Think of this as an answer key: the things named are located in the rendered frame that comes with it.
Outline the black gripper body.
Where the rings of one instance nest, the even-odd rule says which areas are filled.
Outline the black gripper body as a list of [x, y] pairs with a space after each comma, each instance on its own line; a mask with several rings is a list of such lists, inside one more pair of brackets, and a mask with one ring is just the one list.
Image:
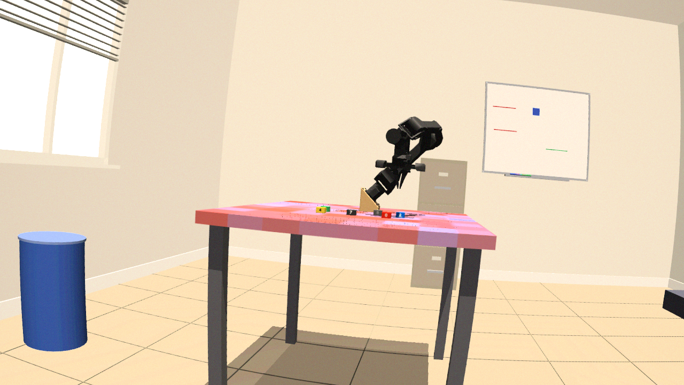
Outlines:
[[[405, 151], [407, 151], [408, 155], [409, 155], [409, 147], [395, 147], [395, 152], [400, 152], [401, 154], [404, 154]], [[393, 166], [392, 163], [387, 163], [386, 160], [376, 160], [375, 167], [378, 167], [378, 168], [390, 167], [390, 169], [403, 168], [404, 170], [408, 170], [408, 171], [410, 171], [410, 169], [416, 169], [418, 172], [425, 172], [425, 164], [421, 164], [421, 163], [409, 164], [407, 166], [398, 166], [398, 165]]]

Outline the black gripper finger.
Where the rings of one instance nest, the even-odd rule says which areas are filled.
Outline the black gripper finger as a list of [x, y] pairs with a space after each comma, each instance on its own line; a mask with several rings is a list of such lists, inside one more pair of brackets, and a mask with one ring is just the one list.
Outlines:
[[395, 182], [396, 182], [396, 186], [398, 189], [398, 187], [399, 187], [398, 169], [390, 169], [390, 171], [392, 171], [394, 176], [395, 176]]
[[401, 186], [402, 186], [402, 184], [403, 184], [403, 181], [404, 181], [404, 179], [405, 179], [405, 177], [406, 177], [406, 175], [407, 175], [408, 173], [411, 173], [411, 171], [402, 170], [402, 176], [401, 176], [401, 180], [400, 180], [400, 189], [401, 189]]

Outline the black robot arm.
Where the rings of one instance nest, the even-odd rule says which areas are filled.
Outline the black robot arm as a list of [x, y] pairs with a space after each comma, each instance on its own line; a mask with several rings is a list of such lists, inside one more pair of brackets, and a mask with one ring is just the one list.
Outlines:
[[[419, 143], [408, 152], [405, 151], [404, 154], [400, 152], [395, 152], [392, 156], [392, 165], [407, 166], [414, 163], [425, 151], [434, 150], [438, 147], [442, 141], [442, 128], [437, 123], [436, 120], [425, 121], [421, 120], [416, 116], [410, 117], [398, 124], [398, 128], [392, 128], [386, 133], [386, 140], [395, 147], [410, 147], [410, 140], [415, 141], [419, 139]], [[407, 164], [407, 165], [406, 165]], [[374, 178], [376, 183], [371, 186], [366, 193], [373, 199], [374, 202], [379, 198], [379, 196], [386, 193], [390, 195], [392, 190], [396, 186], [395, 176], [390, 167], [386, 167]], [[379, 182], [383, 185], [381, 185]]]

